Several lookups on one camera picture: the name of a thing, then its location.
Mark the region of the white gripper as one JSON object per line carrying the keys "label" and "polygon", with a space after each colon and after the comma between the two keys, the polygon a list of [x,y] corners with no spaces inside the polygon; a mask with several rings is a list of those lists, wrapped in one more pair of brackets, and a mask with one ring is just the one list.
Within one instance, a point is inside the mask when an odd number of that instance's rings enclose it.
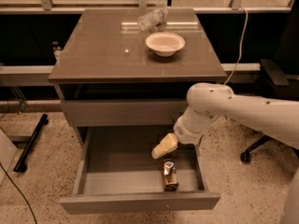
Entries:
{"label": "white gripper", "polygon": [[174,125],[174,133],[168,133],[162,141],[151,151],[153,159],[158,159],[178,148],[178,142],[183,145],[198,145],[207,126],[217,120],[219,116],[194,111],[187,107]]}

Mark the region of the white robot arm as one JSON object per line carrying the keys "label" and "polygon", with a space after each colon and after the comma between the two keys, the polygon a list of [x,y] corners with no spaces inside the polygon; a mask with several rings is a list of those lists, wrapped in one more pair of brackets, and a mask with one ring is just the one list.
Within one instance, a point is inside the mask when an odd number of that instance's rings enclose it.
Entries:
{"label": "white robot arm", "polygon": [[194,144],[222,200],[214,211],[171,216],[174,224],[298,224],[298,103],[237,95],[199,83],[188,107],[151,152],[158,159]]}

